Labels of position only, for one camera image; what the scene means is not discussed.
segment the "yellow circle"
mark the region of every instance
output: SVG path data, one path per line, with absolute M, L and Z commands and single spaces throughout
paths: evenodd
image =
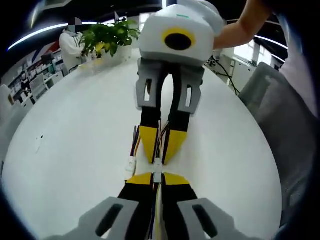
M 192 47 L 193 45 L 196 44 L 195 35 L 192 32 L 190 32 L 190 31 L 188 31 L 186 29 L 180 28 L 180 27 L 171 27 L 171 28 L 165 30 L 163 32 L 163 34 L 162 34 L 162 41 L 164 43 L 166 43 L 166 37 L 169 36 L 170 34 L 182 34 L 182 35 L 187 36 L 191 40 L 191 46 L 190 47 Z

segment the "potted plant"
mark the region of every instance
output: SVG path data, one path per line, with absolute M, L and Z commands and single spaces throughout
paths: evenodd
M 96 52 L 98 57 L 105 58 L 112 65 L 119 64 L 131 55 L 133 39 L 138 39 L 140 31 L 131 28 L 135 21 L 120 21 L 108 25 L 95 24 L 83 33 L 81 43 L 86 56 Z

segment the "white table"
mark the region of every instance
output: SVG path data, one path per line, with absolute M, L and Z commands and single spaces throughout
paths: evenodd
M 133 129 L 141 119 L 134 97 L 137 71 L 137 56 L 97 74 L 77 69 L 37 102 L 16 131 L 2 184 L 38 238 L 68 233 L 84 213 L 122 190 Z M 172 101 L 168 80 L 162 122 Z M 199 198 L 234 218 L 239 231 L 267 239 L 277 231 L 282 210 L 270 147 L 246 107 L 208 69 L 201 91 L 188 138 L 165 170 L 185 176 Z M 141 145 L 137 173 L 149 168 Z

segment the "white robot body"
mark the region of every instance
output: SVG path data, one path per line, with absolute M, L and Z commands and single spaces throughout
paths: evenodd
M 176 4 L 147 19 L 138 44 L 144 59 L 202 66 L 212 55 L 216 35 L 201 12 Z

